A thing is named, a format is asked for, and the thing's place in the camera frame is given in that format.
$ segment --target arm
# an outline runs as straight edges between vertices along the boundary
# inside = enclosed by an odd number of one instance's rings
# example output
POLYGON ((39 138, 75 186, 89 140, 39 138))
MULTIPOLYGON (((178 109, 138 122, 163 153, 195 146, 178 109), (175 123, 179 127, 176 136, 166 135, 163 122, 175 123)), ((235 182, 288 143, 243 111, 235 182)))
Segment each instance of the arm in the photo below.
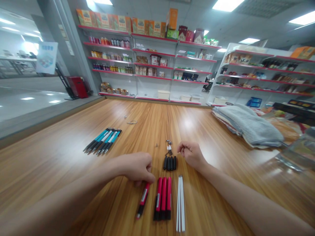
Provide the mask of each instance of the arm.
POLYGON ((43 198, 20 214, 0 220, 0 235, 62 235, 103 187, 117 176, 153 183, 148 153, 122 155, 43 198))
POLYGON ((315 235, 310 225, 291 212, 208 164, 198 143, 183 141, 177 152, 216 188, 255 235, 315 235))

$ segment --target white shelving unit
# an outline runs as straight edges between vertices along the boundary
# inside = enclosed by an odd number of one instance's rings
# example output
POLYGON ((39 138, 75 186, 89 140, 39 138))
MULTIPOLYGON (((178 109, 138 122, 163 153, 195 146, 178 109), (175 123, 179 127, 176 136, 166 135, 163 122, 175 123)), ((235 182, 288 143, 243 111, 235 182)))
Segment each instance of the white shelving unit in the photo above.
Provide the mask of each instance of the white shelving unit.
POLYGON ((314 101, 314 97, 308 94, 299 94, 299 93, 291 93, 278 91, 278 88, 284 84, 287 85, 296 85, 298 91, 304 91, 307 88, 315 88, 315 57, 313 56, 310 60, 303 59, 295 59, 289 57, 292 52, 276 50, 276 49, 262 49, 265 50, 265 53, 258 53, 252 51, 244 51, 235 49, 235 47, 243 44, 235 44, 230 43, 227 51, 224 55, 222 63, 220 65, 220 69, 214 80, 214 85, 212 86, 206 104, 209 106, 222 106, 214 104, 214 99, 216 96, 223 96, 228 99, 227 102, 230 103, 240 103, 247 104, 251 97, 261 98, 261 106, 268 102, 288 102, 290 99, 297 98, 299 96, 303 96, 303 99, 307 99, 310 101, 314 101), (232 52, 242 53, 242 54, 250 54, 252 58, 250 62, 261 63, 265 59, 274 59, 279 61, 288 61, 288 62, 296 62, 299 65, 294 71, 286 71, 274 68, 265 68, 260 66, 251 66, 251 65, 243 65, 236 63, 224 63, 224 59, 226 56, 232 52), (227 67, 227 71, 225 74, 221 74, 221 70, 223 67, 227 67), (301 72, 302 69, 312 69, 312 73, 301 72), (252 73, 255 74, 257 71, 265 73, 267 79, 257 79, 246 77, 242 75, 243 73, 252 73), (229 75, 229 72, 236 72, 237 75, 229 75), (299 84, 299 83, 290 83, 283 81, 274 81, 272 78, 275 74, 281 75, 289 75, 294 78, 305 78, 310 81, 309 84, 299 84), (254 86, 257 85, 261 87, 261 89, 257 88, 244 88, 244 87, 236 87, 230 85, 218 85, 216 82, 222 82, 224 79, 227 81, 228 79, 238 78, 239 83, 246 83, 248 85, 254 86))
POLYGON ((106 71, 93 69, 99 72, 103 82, 109 83, 113 88, 122 88, 129 91, 129 94, 135 96, 123 96, 117 94, 106 94, 100 92, 100 95, 119 96, 119 97, 134 97, 137 99, 160 100, 168 102, 186 103, 201 105, 201 102, 182 101, 181 95, 198 95, 206 99, 208 94, 202 92, 206 76, 211 75, 212 66, 216 63, 213 60, 215 52, 221 47, 207 46, 203 44, 196 44, 190 42, 181 42, 173 39, 157 38, 153 36, 146 36, 141 34, 129 34, 127 32, 120 32, 108 29, 99 29, 93 27, 79 26, 86 32, 86 41, 83 44, 90 50, 106 52, 107 54, 118 54, 120 56, 132 57, 133 62, 124 62, 112 59, 95 58, 92 55, 87 57, 92 63, 105 64, 107 66, 117 67, 133 67, 134 74, 106 71), (107 39, 124 39, 131 43, 130 49, 121 48, 110 45, 100 45, 89 42, 89 36, 96 38, 106 37, 107 39), (147 49, 155 49, 157 52, 147 51, 147 49), (201 50, 207 59, 187 57, 187 51, 195 52, 199 55, 201 50), (167 67, 155 66, 150 64, 143 64, 137 62, 137 56, 145 56, 150 63, 150 55, 158 55, 168 60, 167 67), (135 66, 149 67, 157 69, 157 76, 138 75, 135 73, 135 66), (159 77, 159 72, 163 71, 165 77, 159 77), (187 72, 197 74, 198 81, 185 81, 174 79, 174 71, 187 72), (170 99, 158 99, 158 90, 170 91, 170 99))

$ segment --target air vent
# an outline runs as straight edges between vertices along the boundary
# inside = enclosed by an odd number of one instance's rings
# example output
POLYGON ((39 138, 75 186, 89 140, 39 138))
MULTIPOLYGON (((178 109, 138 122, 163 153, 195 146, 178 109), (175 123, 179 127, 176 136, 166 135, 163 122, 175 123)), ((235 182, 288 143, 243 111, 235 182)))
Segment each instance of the air vent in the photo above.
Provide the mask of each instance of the air vent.
POLYGON ((245 0, 234 12, 250 16, 271 18, 302 1, 303 0, 245 0))

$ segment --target green box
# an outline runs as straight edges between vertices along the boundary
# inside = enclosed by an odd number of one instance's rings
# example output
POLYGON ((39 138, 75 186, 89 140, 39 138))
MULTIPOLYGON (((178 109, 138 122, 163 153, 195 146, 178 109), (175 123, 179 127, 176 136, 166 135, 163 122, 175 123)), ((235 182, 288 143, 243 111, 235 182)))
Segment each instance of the green box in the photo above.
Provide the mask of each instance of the green box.
POLYGON ((168 39, 178 39, 178 30, 167 29, 166 38, 168 39))

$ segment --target black stand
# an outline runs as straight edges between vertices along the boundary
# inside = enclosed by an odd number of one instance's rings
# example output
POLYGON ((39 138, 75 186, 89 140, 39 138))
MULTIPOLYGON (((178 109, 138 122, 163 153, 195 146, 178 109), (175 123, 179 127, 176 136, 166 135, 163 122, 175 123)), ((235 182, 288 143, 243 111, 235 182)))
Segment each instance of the black stand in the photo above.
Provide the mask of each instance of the black stand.
POLYGON ((71 98, 65 98, 65 100, 76 100, 76 99, 79 99, 79 97, 75 96, 71 87, 69 86, 68 82, 66 81, 65 77, 63 76, 61 70, 59 69, 59 65, 58 63, 56 63, 56 72, 61 80, 61 82, 63 83, 63 85, 65 86, 66 88, 66 91, 67 93, 69 94, 69 96, 71 98))

